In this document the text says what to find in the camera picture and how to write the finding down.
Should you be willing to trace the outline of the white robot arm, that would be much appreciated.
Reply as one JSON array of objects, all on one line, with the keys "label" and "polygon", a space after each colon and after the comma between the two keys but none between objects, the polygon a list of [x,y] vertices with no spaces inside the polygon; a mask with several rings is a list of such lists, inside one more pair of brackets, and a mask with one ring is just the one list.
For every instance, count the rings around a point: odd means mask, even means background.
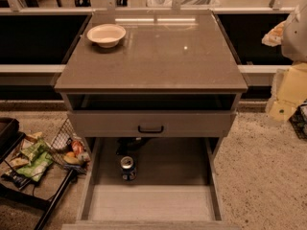
[{"label": "white robot arm", "polygon": [[287,17],[281,51],[292,61],[307,61],[307,0],[301,0]]}]

